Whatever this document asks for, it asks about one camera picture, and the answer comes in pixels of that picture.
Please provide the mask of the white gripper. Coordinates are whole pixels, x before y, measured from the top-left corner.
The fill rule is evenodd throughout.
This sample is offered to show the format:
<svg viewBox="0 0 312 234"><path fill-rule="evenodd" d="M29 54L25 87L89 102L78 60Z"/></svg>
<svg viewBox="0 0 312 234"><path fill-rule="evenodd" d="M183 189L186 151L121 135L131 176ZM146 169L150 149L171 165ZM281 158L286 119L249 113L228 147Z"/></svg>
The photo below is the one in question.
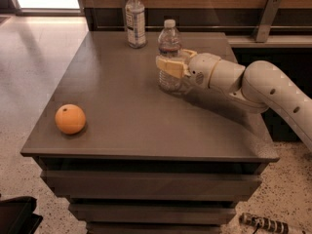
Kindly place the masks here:
<svg viewBox="0 0 312 234"><path fill-rule="evenodd" d="M221 57L213 54L198 54L196 51L182 49L179 58L157 56L156 66L177 79L189 77L192 85L207 89L215 66L220 61Z"/></svg>

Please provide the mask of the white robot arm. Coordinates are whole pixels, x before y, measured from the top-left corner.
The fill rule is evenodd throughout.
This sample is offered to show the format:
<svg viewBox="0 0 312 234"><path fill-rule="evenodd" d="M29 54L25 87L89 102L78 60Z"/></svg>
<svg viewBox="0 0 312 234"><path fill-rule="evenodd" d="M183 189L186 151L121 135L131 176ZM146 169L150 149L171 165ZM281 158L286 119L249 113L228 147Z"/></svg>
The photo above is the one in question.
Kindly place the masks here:
<svg viewBox="0 0 312 234"><path fill-rule="evenodd" d="M219 92L246 111L274 110L312 150L312 99L276 65L257 60L244 66L191 50L182 50L178 58L158 55L156 65L178 80Z"/></svg>

